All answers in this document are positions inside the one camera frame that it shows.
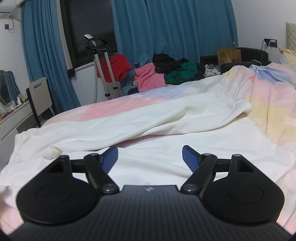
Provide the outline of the green garment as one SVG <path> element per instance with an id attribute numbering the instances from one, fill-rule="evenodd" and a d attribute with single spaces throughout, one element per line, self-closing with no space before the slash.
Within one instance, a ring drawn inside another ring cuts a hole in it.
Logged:
<path id="1" fill-rule="evenodd" d="M 169 74 L 165 74 L 165 84 L 166 85 L 179 85 L 192 80 L 196 74 L 197 65 L 192 62 L 186 62 L 181 64 L 180 68 L 172 71 Z"/>

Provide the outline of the black garment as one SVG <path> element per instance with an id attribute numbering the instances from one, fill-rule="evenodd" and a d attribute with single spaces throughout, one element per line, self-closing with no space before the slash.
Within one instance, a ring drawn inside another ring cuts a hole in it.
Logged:
<path id="1" fill-rule="evenodd" d="M 186 58 L 175 60 L 168 54 L 154 54 L 152 63 L 155 66 L 155 72 L 159 74 L 170 74 L 181 68 L 182 64 L 189 62 Z"/>

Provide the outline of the blue curtain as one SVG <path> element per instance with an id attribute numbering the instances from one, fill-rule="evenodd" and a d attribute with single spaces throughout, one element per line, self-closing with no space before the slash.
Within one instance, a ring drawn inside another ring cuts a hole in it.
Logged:
<path id="1" fill-rule="evenodd" d="M 112 1 L 119 53 L 138 68 L 154 54 L 198 63 L 238 43 L 231 1 Z"/>
<path id="2" fill-rule="evenodd" d="M 80 106 L 68 77 L 60 37 L 56 1 L 21 4 L 22 39 L 30 82 L 45 77 L 55 113 Z"/>

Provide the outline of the garment steamer stand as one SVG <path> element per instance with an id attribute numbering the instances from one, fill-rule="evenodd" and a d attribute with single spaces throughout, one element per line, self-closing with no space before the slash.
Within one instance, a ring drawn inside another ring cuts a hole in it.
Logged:
<path id="1" fill-rule="evenodd" d="M 95 103 L 97 102 L 98 95 L 98 78 L 101 79 L 101 83 L 105 92 L 105 97 L 107 100 L 112 100 L 113 98 L 121 97 L 118 84 L 114 78 L 113 70 L 111 67 L 111 63 L 108 56 L 109 44 L 102 38 L 93 37 L 90 34 L 85 34 L 84 38 L 87 40 L 85 48 L 89 50 L 94 56 L 94 71 L 95 71 Z M 99 59 L 99 53 L 102 52 L 105 57 L 105 61 L 107 64 L 107 68 L 110 74 L 111 83 L 106 82 L 106 78 L 104 76 L 101 62 Z"/>

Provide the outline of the white air conditioner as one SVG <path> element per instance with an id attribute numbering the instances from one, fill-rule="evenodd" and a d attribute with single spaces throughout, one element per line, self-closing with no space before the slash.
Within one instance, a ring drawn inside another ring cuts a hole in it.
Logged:
<path id="1" fill-rule="evenodd" d="M 21 18 L 21 0 L 1 0 L 0 12 L 1 19 L 12 17 L 13 19 Z"/>

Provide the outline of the white sweatpants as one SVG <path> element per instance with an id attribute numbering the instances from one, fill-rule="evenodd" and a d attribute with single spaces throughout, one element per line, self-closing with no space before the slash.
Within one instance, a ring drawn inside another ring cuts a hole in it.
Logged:
<path id="1" fill-rule="evenodd" d="M 15 207 L 18 191 L 61 155 L 82 158 L 119 146 L 111 176 L 126 184 L 175 184 L 189 177 L 185 145 L 229 158 L 240 153 L 273 181 L 295 164 L 295 155 L 271 141 L 249 116 L 250 102 L 222 91 L 162 101 L 105 118 L 59 121 L 16 136 L 1 171 L 1 200 Z"/>

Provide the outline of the white black chair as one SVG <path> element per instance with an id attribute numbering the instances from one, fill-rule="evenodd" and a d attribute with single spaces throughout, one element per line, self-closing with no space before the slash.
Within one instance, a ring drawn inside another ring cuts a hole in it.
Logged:
<path id="1" fill-rule="evenodd" d="M 40 116 L 45 111 L 49 109 L 51 114 L 53 116 L 55 115 L 52 109 L 53 102 L 48 87 L 47 78 L 42 77 L 38 80 L 35 80 L 34 82 L 30 82 L 27 85 L 26 93 L 36 124 L 39 128 L 41 128 L 42 125 L 47 121 L 44 118 L 40 120 Z"/>

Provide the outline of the brown paper bag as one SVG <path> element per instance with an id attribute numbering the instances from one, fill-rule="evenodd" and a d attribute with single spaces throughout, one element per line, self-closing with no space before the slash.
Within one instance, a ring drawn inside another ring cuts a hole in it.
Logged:
<path id="1" fill-rule="evenodd" d="M 241 61 L 241 50 L 238 48 L 223 48 L 217 50 L 218 65 Z"/>

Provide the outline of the wall power outlet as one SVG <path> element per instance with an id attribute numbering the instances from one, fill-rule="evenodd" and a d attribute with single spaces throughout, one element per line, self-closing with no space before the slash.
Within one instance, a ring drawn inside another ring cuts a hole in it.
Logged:
<path id="1" fill-rule="evenodd" d="M 277 48 L 278 47 L 278 41 L 277 39 L 264 39 L 264 42 L 266 43 L 267 47 L 273 47 L 273 48 Z"/>

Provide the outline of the white vanity desk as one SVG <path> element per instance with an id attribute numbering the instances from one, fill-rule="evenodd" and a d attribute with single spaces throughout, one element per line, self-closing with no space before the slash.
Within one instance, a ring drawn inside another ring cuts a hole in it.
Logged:
<path id="1" fill-rule="evenodd" d="M 37 124 L 28 101 L 1 121 L 1 168 L 8 163 L 13 153 L 15 136 L 35 127 Z"/>

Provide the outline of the blue curtain right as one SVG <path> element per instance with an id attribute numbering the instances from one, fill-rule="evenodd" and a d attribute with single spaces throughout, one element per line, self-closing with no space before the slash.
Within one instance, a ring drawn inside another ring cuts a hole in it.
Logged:
<path id="1" fill-rule="evenodd" d="M 238 43 L 231 1 L 112 1 L 119 53 L 138 68 L 154 54 L 198 63 Z"/>

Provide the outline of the pink garment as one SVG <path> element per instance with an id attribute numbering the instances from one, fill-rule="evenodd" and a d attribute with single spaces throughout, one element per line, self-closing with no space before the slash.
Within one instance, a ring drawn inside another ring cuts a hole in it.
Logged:
<path id="1" fill-rule="evenodd" d="M 156 73 L 156 67 L 153 63 L 148 63 L 135 69 L 134 80 L 139 92 L 166 86 L 164 74 Z"/>

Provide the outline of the red garment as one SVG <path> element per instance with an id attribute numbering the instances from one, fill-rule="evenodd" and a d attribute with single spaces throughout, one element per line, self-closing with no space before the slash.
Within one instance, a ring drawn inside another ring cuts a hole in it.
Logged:
<path id="1" fill-rule="evenodd" d="M 128 63 L 126 57 L 122 54 L 113 53 L 108 57 L 115 81 L 121 82 L 121 80 L 123 80 L 123 78 L 130 72 L 130 70 L 132 70 L 131 65 Z M 99 61 L 105 81 L 107 83 L 111 83 L 111 75 L 105 57 L 99 58 Z"/>

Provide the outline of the wavy frame mirror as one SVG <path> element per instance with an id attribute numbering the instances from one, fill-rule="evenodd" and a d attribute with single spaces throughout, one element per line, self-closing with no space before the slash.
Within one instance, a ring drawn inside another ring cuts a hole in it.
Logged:
<path id="1" fill-rule="evenodd" d="M 1 105 L 8 109 L 12 103 L 17 103 L 20 90 L 11 71 L 1 70 Z"/>

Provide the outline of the pastel tie-dye bed sheet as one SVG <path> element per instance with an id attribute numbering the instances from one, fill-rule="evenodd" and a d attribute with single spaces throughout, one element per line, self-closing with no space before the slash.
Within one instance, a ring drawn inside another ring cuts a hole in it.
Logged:
<path id="1" fill-rule="evenodd" d="M 251 104 L 249 116 L 273 142 L 295 155 L 295 73 L 285 66 L 270 64 L 266 67 L 233 67 L 230 71 L 187 82 L 132 94 L 114 100 L 90 104 L 61 113 L 44 126 L 59 121 L 89 121 L 105 118 L 162 101 L 196 94 L 222 91 Z M 295 232 L 295 164 L 278 181 L 274 181 L 285 194 L 285 204 L 278 223 L 289 233 Z M 22 224 L 15 207 L 1 200 L 1 229 L 10 233 Z"/>

